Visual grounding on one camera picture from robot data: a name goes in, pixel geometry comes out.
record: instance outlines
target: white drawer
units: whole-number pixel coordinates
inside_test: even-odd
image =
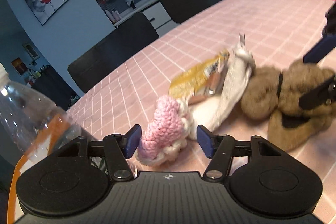
[[[179,24],[175,23],[174,21],[169,21],[165,25],[161,26],[160,28],[156,29],[157,34],[159,37],[163,37],[167,32],[177,27]]]
[[[143,14],[148,18],[155,29],[171,19],[160,2],[144,10]]]

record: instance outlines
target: tablecloth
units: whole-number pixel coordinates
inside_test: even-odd
[[[176,27],[111,72],[85,94],[68,113],[97,139],[126,133],[134,124],[143,130],[152,119],[158,96],[167,94],[171,79],[192,65],[232,49],[239,33],[258,66],[287,68],[321,38],[325,12],[333,0],[223,0]],[[336,52],[321,62],[336,69]],[[313,169],[324,190],[314,213],[325,223],[336,223],[335,122],[309,139],[291,155]],[[235,107],[219,132],[236,140],[266,137],[267,122],[248,121]],[[140,170],[193,171],[201,174],[209,163],[197,142],[189,141],[174,163]],[[234,159],[232,170],[246,163]]]

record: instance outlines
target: white bottle cap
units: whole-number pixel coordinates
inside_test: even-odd
[[[3,67],[3,65],[0,63],[0,81],[8,79],[8,73]]]

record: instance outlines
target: brown plush toy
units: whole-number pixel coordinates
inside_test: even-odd
[[[251,119],[268,123],[268,140],[284,151],[292,150],[310,136],[330,127],[336,117],[336,104],[321,104],[304,110],[302,95],[312,91],[335,72],[316,64],[294,62],[282,73],[274,67],[256,68],[241,99],[243,112]]]

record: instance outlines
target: yellow plastic bag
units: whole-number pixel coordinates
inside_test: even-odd
[[[227,64],[229,57],[229,51],[224,49],[214,58],[197,64],[191,69],[178,75],[170,84],[169,96],[178,99],[196,95],[197,92],[206,85],[213,73],[221,73]]]

